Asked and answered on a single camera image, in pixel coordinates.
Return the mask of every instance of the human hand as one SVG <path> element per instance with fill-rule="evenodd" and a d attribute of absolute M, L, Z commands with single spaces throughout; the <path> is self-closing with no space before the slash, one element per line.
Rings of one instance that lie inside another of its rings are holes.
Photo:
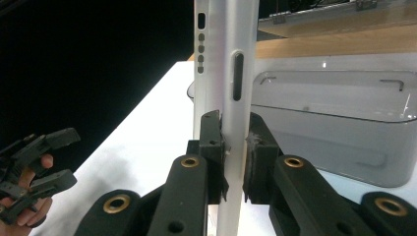
<path fill-rule="evenodd" d="M 44 168 L 50 168 L 53 165 L 53 157 L 50 154 L 45 154 L 40 159 Z M 22 172 L 19 179 L 19 186 L 25 189 L 30 188 L 30 182 L 34 178 L 34 172 L 28 167 Z M 0 204 L 5 207 L 9 207 L 14 201 L 10 198 L 4 198 L 0 201 Z M 14 224 L 8 225 L 0 220 L 0 236 L 27 236 L 31 232 L 31 226 L 35 225 L 41 219 L 43 219 L 49 212 L 52 205 L 52 199 L 39 199 L 34 205 L 37 212 L 33 212 L 30 209 L 24 209 L 18 216 Z"/>

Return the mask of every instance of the white tabletop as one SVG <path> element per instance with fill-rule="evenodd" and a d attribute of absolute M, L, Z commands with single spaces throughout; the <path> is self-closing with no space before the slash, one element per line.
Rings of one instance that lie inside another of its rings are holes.
<path fill-rule="evenodd" d="M 74 235 L 83 216 L 103 194 L 125 189 L 144 196 L 165 182 L 172 161 L 185 154 L 187 142 L 193 138 L 193 103 L 186 94 L 193 81 L 193 65 L 178 62 L 170 69 L 77 170 L 79 182 L 54 196 L 47 220 L 32 236 Z M 364 193 L 382 190 L 417 206 L 417 174 L 401 188 L 381 189 L 322 173 L 341 195 L 355 202 Z M 268 206 L 242 204 L 239 235 L 274 235 Z"/>

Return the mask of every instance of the brass insert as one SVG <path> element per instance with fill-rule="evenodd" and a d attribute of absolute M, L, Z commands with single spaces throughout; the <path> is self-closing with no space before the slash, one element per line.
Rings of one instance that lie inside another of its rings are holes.
<path fill-rule="evenodd" d="M 105 202 L 103 210 L 107 213 L 118 213 L 128 207 L 129 203 L 129 196 L 124 194 L 116 195 Z"/>
<path fill-rule="evenodd" d="M 301 159 L 295 158 L 295 157 L 285 158 L 284 162 L 286 165 L 288 165 L 289 167 L 293 167 L 293 168 L 299 168 L 304 165 L 304 162 Z"/>
<path fill-rule="evenodd" d="M 402 204 L 387 198 L 375 199 L 375 205 L 377 205 L 377 207 L 379 207 L 384 212 L 395 216 L 404 216 L 408 213 L 407 208 Z"/>
<path fill-rule="evenodd" d="M 199 165 L 199 160 L 195 157 L 187 157 L 181 160 L 181 165 L 186 168 L 193 168 Z"/>

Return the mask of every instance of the black background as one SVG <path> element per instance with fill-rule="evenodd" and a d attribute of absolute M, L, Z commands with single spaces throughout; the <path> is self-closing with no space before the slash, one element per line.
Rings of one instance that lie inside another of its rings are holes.
<path fill-rule="evenodd" d="M 75 171 L 193 53 L 193 2 L 29 0 L 0 17 L 0 147 L 74 127 L 82 141 L 53 154 Z"/>

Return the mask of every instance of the round hole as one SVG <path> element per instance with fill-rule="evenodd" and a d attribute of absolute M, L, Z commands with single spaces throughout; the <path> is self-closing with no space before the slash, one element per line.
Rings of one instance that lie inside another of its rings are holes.
<path fill-rule="evenodd" d="M 304 162 L 301 159 L 295 157 L 285 158 L 284 162 L 286 165 L 294 168 L 298 168 L 304 165 Z"/>
<path fill-rule="evenodd" d="M 181 160 L 181 165 L 187 168 L 196 167 L 199 165 L 199 160 L 195 157 L 188 157 Z"/>
<path fill-rule="evenodd" d="M 116 195 L 104 203 L 103 210 L 107 213 L 117 213 L 128 207 L 130 197 L 127 195 Z"/>
<path fill-rule="evenodd" d="M 168 225 L 168 230 L 171 233 L 181 233 L 184 230 L 184 224 L 180 221 L 172 221 Z"/>
<path fill-rule="evenodd" d="M 404 216 L 407 214 L 407 208 L 395 200 L 377 198 L 375 199 L 375 205 L 385 213 L 391 215 Z"/>
<path fill-rule="evenodd" d="M 350 225 L 343 222 L 338 222 L 336 224 L 336 227 L 338 231 L 340 231 L 341 233 L 345 235 L 352 235 L 352 227 Z"/>

